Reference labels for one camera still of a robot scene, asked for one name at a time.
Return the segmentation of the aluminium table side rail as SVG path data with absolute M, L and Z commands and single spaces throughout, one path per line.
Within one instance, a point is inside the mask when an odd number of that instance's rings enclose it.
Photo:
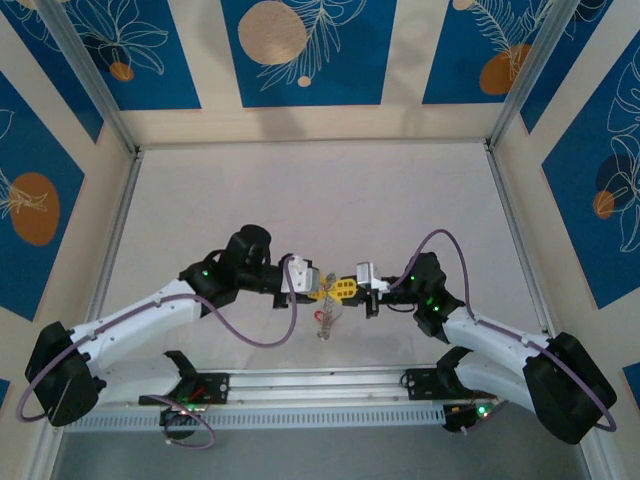
M 489 168 L 497 189 L 498 196 L 506 217 L 509 231 L 516 249 L 517 257 L 523 272 L 525 282 L 531 301 L 535 310 L 536 318 L 541 331 L 551 337 L 557 335 L 557 329 L 550 315 L 549 307 L 544 297 L 537 272 L 534 268 L 531 255 L 527 250 L 527 243 L 524 230 L 514 203 L 514 199 L 509 190 L 507 179 L 503 168 L 494 150 L 488 143 L 484 144 L 485 153 Z
M 92 325 L 101 319 L 100 314 L 103 310 L 104 302 L 108 293 L 108 287 L 111 281 L 112 272 L 139 177 L 142 161 L 143 154 L 137 152 L 132 160 L 114 217 L 114 222 L 110 230 L 104 261 L 102 262 L 100 275 L 88 307 L 85 322 L 79 327 L 76 327 L 76 333 L 72 336 L 72 341 L 78 345 L 81 345 L 82 340 L 85 338 L 87 338 L 88 341 L 92 341 L 96 336 Z

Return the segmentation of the silver keyring bunch loop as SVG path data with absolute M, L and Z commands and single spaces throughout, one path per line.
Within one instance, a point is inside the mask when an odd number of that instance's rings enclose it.
M 332 301 L 324 300 L 318 310 L 324 312 L 324 320 L 318 322 L 319 328 L 316 332 L 317 337 L 326 341 L 329 339 L 331 329 L 337 319 L 342 315 L 342 305 L 336 300 L 336 295 L 333 293 L 334 299 Z

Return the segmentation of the aluminium frame post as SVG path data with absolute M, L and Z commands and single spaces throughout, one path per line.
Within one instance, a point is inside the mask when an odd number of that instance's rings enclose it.
M 515 117 L 529 97 L 541 72 L 554 52 L 580 0 L 553 0 L 520 72 L 506 96 L 497 120 L 486 138 L 487 151 L 494 153 Z
M 71 20 L 57 0 L 34 0 L 36 9 L 78 81 L 119 143 L 133 156 L 138 144 L 126 126 L 107 84 L 86 50 Z

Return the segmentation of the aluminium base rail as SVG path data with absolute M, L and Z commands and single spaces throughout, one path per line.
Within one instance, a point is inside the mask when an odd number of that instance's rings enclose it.
M 103 373 L 91 373 L 83 361 L 56 368 L 53 380 L 36 389 L 53 424 L 68 425 L 97 407 L 132 403 L 155 405 L 151 392 L 171 381 L 161 356 L 141 362 L 118 362 Z M 430 401 L 460 404 L 494 397 L 534 409 L 533 395 L 523 377 L 474 354 L 455 364 L 355 370 L 206 371 L 230 376 L 224 404 L 274 405 L 278 402 L 349 403 L 358 401 Z

